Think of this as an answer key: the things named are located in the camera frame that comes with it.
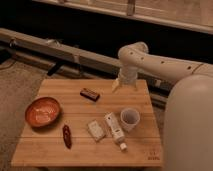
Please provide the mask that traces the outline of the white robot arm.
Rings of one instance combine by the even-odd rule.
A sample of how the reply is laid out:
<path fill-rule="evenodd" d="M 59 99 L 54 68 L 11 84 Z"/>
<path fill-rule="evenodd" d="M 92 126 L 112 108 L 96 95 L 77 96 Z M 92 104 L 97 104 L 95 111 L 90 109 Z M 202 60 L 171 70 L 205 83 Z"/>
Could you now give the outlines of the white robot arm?
<path fill-rule="evenodd" d="M 151 55 L 143 42 L 118 51 L 114 90 L 140 69 L 172 84 L 163 130 L 163 171 L 213 171 L 213 64 Z"/>

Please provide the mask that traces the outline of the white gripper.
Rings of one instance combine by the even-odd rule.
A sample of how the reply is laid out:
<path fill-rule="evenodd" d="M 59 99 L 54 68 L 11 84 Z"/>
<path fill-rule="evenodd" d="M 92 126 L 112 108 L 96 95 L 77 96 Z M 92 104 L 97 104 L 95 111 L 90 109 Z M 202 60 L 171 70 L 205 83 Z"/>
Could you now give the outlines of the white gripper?
<path fill-rule="evenodd" d="M 120 68 L 118 79 L 112 84 L 112 92 L 115 92 L 119 88 L 119 83 L 121 85 L 131 85 L 134 91 L 137 91 L 136 81 L 138 77 L 138 69 L 131 66 L 122 66 Z"/>

